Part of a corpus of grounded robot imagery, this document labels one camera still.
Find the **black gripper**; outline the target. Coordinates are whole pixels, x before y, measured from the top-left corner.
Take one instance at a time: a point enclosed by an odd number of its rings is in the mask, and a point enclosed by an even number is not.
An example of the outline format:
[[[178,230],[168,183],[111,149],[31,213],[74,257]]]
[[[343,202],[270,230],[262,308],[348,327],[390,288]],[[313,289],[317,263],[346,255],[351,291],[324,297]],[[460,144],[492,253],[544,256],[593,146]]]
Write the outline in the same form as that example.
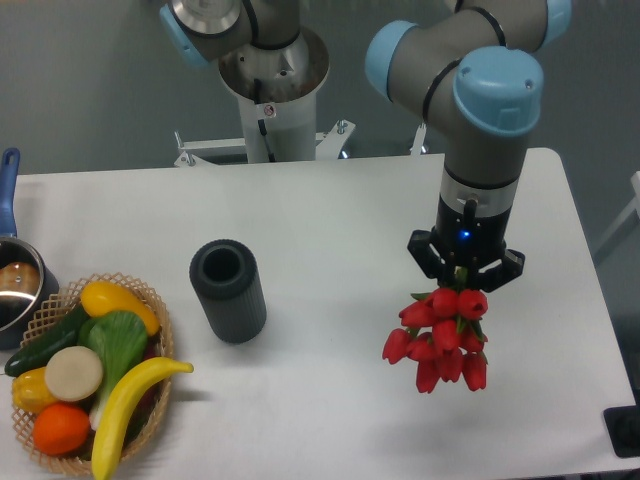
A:
[[[455,266],[480,269],[498,261],[486,271],[476,271],[469,287],[485,293],[496,291],[520,277],[525,255],[506,249],[504,240],[511,209],[490,217],[468,220],[440,198],[436,223],[431,230],[414,230],[407,249],[429,279],[442,280],[446,269]]]

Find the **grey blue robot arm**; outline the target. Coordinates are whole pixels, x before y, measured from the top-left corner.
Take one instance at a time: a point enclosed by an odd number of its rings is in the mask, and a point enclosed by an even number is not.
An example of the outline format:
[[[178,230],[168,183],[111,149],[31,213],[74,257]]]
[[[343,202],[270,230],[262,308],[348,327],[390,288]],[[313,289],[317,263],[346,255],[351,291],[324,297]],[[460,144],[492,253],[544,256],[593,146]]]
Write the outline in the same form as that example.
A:
[[[394,21],[365,55],[372,87],[447,140],[436,222],[408,249],[442,286],[494,291],[519,277],[504,235],[544,76],[535,53],[562,35],[567,1],[459,1],[423,28]],[[167,1],[169,39],[194,66],[216,65],[241,114],[249,161],[314,160],[316,94],[329,72],[323,41],[296,1]]]

